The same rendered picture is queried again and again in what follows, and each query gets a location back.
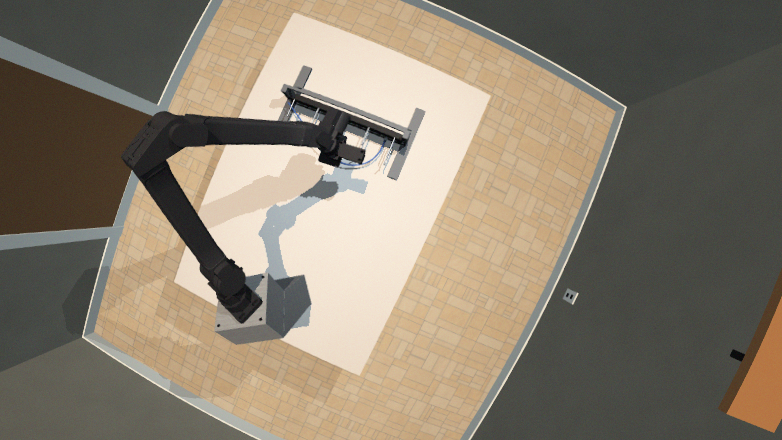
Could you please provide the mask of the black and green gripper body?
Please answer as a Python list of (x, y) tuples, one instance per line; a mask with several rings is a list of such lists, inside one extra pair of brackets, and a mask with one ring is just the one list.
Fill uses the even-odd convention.
[[(339, 135), (337, 137), (343, 138), (343, 139), (345, 139), (345, 141), (347, 140), (347, 136), (344, 136), (344, 135)], [(338, 150), (339, 150), (339, 147), (338, 147)], [(336, 154), (337, 151), (334, 154)], [(334, 155), (334, 154), (332, 154), (332, 155)], [(324, 154), (322, 152), (320, 152), (318, 161), (321, 162), (321, 163), (327, 164), (327, 165), (331, 165), (333, 167), (339, 167), (340, 163), (341, 163), (341, 161), (337, 162), (337, 161), (334, 161), (334, 160), (330, 160), (328, 157), (326, 157), (326, 154)]]

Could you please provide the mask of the grey patch panel rack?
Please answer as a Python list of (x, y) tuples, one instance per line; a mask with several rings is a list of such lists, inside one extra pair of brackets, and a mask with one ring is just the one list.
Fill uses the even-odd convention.
[[(385, 144), (385, 142), (387, 140), (392, 141), (392, 144), (391, 144), (391, 146), (389, 148), (386, 160), (383, 163), (383, 165), (385, 165), (385, 163), (387, 161), (387, 158), (389, 156), (388, 154), (390, 154), (390, 151), (391, 151), (391, 149), (393, 147), (393, 144), (397, 143), (397, 144), (400, 145), (400, 147), (398, 149), (398, 152), (396, 154), (396, 157), (395, 157), (395, 159), (393, 161), (393, 164), (392, 164), (392, 166), (390, 168), (390, 171), (388, 173), (388, 177), (397, 180), (426, 111), (416, 107), (415, 112), (414, 112), (414, 114), (412, 116), (412, 119), (411, 119), (411, 121), (409, 123), (409, 126), (408, 126), (408, 128), (406, 128), (404, 126), (401, 126), (399, 124), (396, 124), (394, 122), (391, 122), (389, 120), (381, 118), (381, 117), (376, 116), (374, 114), (368, 113), (368, 112), (363, 111), (361, 109), (355, 108), (355, 107), (350, 106), (348, 104), (342, 103), (342, 102), (334, 100), (332, 98), (329, 98), (329, 97), (323, 96), (321, 94), (312, 92), (310, 90), (304, 89), (304, 86), (306, 84), (306, 81), (307, 81), (311, 71), (312, 71), (311, 67), (303, 65), (302, 69), (301, 69), (301, 71), (300, 71), (300, 73), (299, 73), (299, 75), (298, 75), (298, 77), (297, 77), (297, 79), (296, 79), (296, 81), (294, 83), (294, 86), (283, 84), (281, 92), (288, 99), (287, 99), (287, 101), (286, 101), (286, 103), (285, 103), (285, 105), (283, 107), (283, 110), (282, 110), (282, 112), (281, 112), (281, 114), (279, 116), (278, 121), (290, 121), (291, 117), (292, 117), (292, 115), (294, 113), (294, 111), (291, 108), (293, 107), (295, 109), (297, 104), (299, 106), (302, 106), (304, 108), (310, 109), (310, 110), (315, 111), (315, 112), (317, 110), (317, 112), (316, 112), (316, 114), (315, 114), (315, 116), (313, 118), (313, 121), (312, 121), (312, 123), (313, 123), (317, 113), (319, 113), (319, 115), (318, 115), (318, 117), (317, 117), (317, 119), (315, 121), (315, 124), (317, 123), (317, 120), (318, 120), (320, 114), (326, 115), (326, 113), (327, 113), (329, 108), (334, 108), (334, 107), (331, 107), (329, 105), (326, 105), (326, 104), (320, 103), (318, 101), (312, 100), (310, 98), (301, 96), (300, 94), (302, 93), (304, 95), (307, 95), (307, 96), (313, 97), (315, 99), (324, 101), (326, 103), (332, 104), (334, 106), (340, 107), (340, 108), (345, 109), (347, 111), (353, 112), (353, 113), (358, 114), (360, 116), (366, 117), (368, 119), (371, 119), (373, 121), (376, 121), (376, 122), (381, 123), (383, 125), (386, 125), (388, 127), (391, 127), (391, 128), (396, 129), (398, 131), (401, 131), (404, 134), (400, 134), (398, 132), (395, 132), (393, 130), (390, 130), (388, 128), (385, 128), (383, 126), (380, 126), (378, 124), (375, 124), (373, 122), (370, 122), (368, 120), (365, 120), (363, 118), (357, 117), (355, 115), (352, 115), (350, 113), (347, 113), (347, 112), (344, 112), (344, 111), (341, 110), (342, 112), (348, 114), (351, 117), (350, 118), (351, 120), (348, 123), (349, 125), (352, 125), (354, 127), (357, 127), (359, 129), (362, 129), (362, 130), (366, 131), (366, 134), (365, 134), (365, 136), (363, 138), (363, 141), (361, 143), (361, 145), (363, 144), (361, 148), (363, 148), (364, 143), (365, 143), (365, 141), (367, 139), (367, 136), (368, 136), (369, 132), (384, 138), (383, 144)], [(296, 87), (298, 87), (298, 88), (296, 88)], [(314, 93), (314, 94), (312, 94), (312, 93)], [(290, 101), (293, 101), (293, 103), (290, 102)], [(336, 102), (334, 102), (334, 101), (336, 101)], [(292, 104), (291, 107), (289, 106), (288, 102), (290, 104)], [(347, 106), (349, 106), (349, 107), (347, 107)], [(334, 108), (334, 109), (337, 109), (337, 108)], [(368, 126), (370, 126), (370, 127), (368, 127)], [(410, 134), (410, 132), (411, 132), (411, 134)], [(409, 137), (409, 135), (410, 135), (410, 137)], [(409, 137), (409, 139), (408, 139), (408, 137)], [(407, 142), (407, 139), (408, 139), (408, 142)]]

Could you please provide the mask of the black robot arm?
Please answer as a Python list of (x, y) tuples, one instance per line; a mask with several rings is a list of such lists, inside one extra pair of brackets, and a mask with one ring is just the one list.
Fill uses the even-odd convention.
[(340, 162), (344, 158), (362, 165), (366, 150), (346, 144), (345, 139), (336, 137), (343, 135), (350, 118), (348, 114), (334, 108), (328, 109), (318, 125), (305, 121), (196, 114), (183, 116), (161, 111), (146, 122), (122, 153), (121, 158), (126, 166), (133, 168), (170, 224), (201, 263), (200, 272), (216, 292), (219, 302), (241, 324), (263, 302), (245, 284), (243, 268), (236, 265), (233, 259), (229, 260), (215, 243), (166, 159), (185, 147), (292, 145), (318, 148), (324, 154), (331, 155), (326, 156), (330, 160)]

